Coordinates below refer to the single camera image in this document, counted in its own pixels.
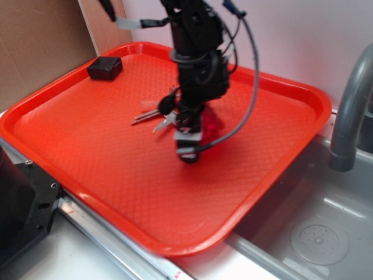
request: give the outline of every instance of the robotic arm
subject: robotic arm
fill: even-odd
[[[162,114],[168,115],[177,108],[177,132],[175,135],[177,152],[183,161],[195,163],[198,161],[201,151],[209,149],[219,142],[218,139],[215,143],[200,146],[203,131],[201,114],[206,102],[221,98],[229,88],[231,73],[228,71],[228,56],[219,47],[224,41],[224,32],[229,34],[231,38],[229,45],[233,43],[233,38],[218,14],[205,1],[160,1],[168,14],[167,18],[163,20],[129,20],[116,17],[110,0],[100,0],[111,20],[116,22],[119,28],[142,29],[171,24],[174,49],[170,57],[178,64],[180,86],[161,100],[159,110]],[[224,0],[223,5],[239,20],[244,20],[246,13],[240,12],[230,0]],[[180,99],[176,102],[178,90],[181,94]],[[254,101],[255,99],[253,99],[248,115],[254,107]]]

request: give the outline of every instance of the sink basin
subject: sink basin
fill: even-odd
[[[228,241],[280,279],[372,278],[373,160],[359,151],[338,173],[328,146],[316,137]]]

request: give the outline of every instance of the black metal bracket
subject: black metal bracket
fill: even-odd
[[[62,190],[59,182],[37,164],[20,163],[16,167],[31,184],[36,195],[24,227],[0,249],[0,270],[49,234]]]

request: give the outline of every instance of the keys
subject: keys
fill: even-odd
[[[149,111],[147,113],[141,114],[141,115],[135,117],[135,120],[133,122],[131,122],[131,125],[141,123],[142,121],[148,120],[150,118],[154,118],[156,116],[159,116],[160,114],[161,114],[161,112],[159,112],[158,109],[155,109],[155,110]],[[157,125],[157,127],[153,130],[153,132],[161,130],[162,128],[168,126],[169,124],[176,124],[176,115],[177,114],[176,114],[175,111],[172,111],[170,114],[165,115],[164,116],[165,119],[159,125]]]
[[[171,111],[170,114],[168,115],[165,115],[164,117],[166,119],[163,120],[163,122],[161,122],[159,125],[157,125],[157,127],[153,130],[153,132],[156,132],[158,130],[161,130],[162,128],[170,125],[170,124],[174,124],[176,125],[176,112],[175,111]]]
[[[135,117],[135,120],[131,122],[131,125],[141,123],[142,121],[159,116],[160,114],[163,114],[166,119],[154,129],[154,132],[160,130],[163,127],[168,126],[169,124],[172,124],[172,123],[175,124],[176,123],[176,112],[173,111],[173,108],[175,107],[175,99],[176,97],[178,97],[176,95],[176,91],[177,89],[175,85],[173,85],[169,89],[168,96],[163,98],[159,105],[161,110],[157,108],[147,113],[138,115],[137,117]]]
[[[149,111],[147,113],[138,115],[137,117],[135,117],[135,121],[131,122],[131,125],[135,125],[135,124],[141,123],[144,120],[148,120],[150,118],[159,116],[160,114],[161,114],[161,112],[159,112],[158,109],[155,109],[155,110]]]

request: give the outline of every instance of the tray rim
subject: tray rim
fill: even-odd
[[[103,55],[123,57],[125,55],[131,54],[148,54],[154,55],[164,60],[170,60],[168,55],[170,50],[170,47],[165,47],[163,45],[158,45],[155,43],[135,42],[121,45],[117,48],[109,50]],[[12,127],[22,116],[32,111],[39,105],[45,103],[46,101],[52,99],[53,97],[59,95],[61,91],[53,90],[54,87],[61,87],[61,84],[63,83],[62,88],[69,88],[72,85],[88,77],[86,68],[95,59],[96,58],[92,59],[91,61],[83,64],[70,73],[67,73],[66,75],[53,81],[49,85],[34,92],[20,102],[14,104],[0,118],[0,137],[11,144],[19,152],[24,154],[27,158],[35,161],[44,170],[49,172],[50,175],[56,177],[57,180],[59,180],[59,177],[64,177],[63,181],[61,182],[63,186],[74,186],[75,188],[84,187],[73,178],[70,178],[68,174],[63,174],[64,172],[58,170],[57,167],[53,165],[53,163],[43,159],[41,155],[34,153],[30,147],[28,147],[25,143],[23,143],[12,134]],[[235,74],[233,74],[231,78],[234,81],[242,81],[243,79],[245,79],[245,83],[250,85],[250,82],[247,82],[248,75],[250,77],[253,77],[254,71],[239,66]],[[286,170],[286,168],[293,162],[293,160],[299,155],[299,153],[301,153],[301,151],[312,141],[314,136],[327,122],[332,113],[332,105],[329,98],[323,91],[313,86],[263,72],[260,73],[259,84],[261,89],[268,90],[306,103],[314,109],[316,114],[316,121],[303,135],[303,137],[294,146],[291,147],[291,149],[285,154],[282,160],[277,163],[269,172],[269,174],[254,188],[250,196],[246,197],[246,199],[244,199],[244,201],[237,207],[237,210],[228,217],[226,223],[224,223],[222,227],[218,228],[210,236],[204,237],[201,241],[190,244],[189,246],[176,246],[174,244],[160,243],[156,239],[152,238],[151,235],[138,228],[136,224],[132,223],[126,217],[123,217],[118,213],[111,211],[108,206],[100,203],[95,198],[83,198],[80,196],[77,196],[77,198],[88,207],[94,209],[94,211],[97,212],[100,216],[107,219],[116,228],[128,234],[129,237],[136,240],[139,244],[142,244],[148,250],[157,254],[161,254],[163,256],[171,257],[190,255],[202,251],[222,241],[228,236],[231,230],[233,230],[234,226],[244,217],[247,212],[249,212],[253,205],[255,205],[260,197],[263,196],[265,192],[267,192],[270,186],[280,176],[280,174],[278,174],[278,169],[282,169],[284,171]],[[276,87],[277,89],[280,88],[281,93],[275,92],[274,87]],[[307,92],[308,95],[298,94],[294,98],[293,95],[289,94],[289,92],[292,90],[301,90],[302,92]]]

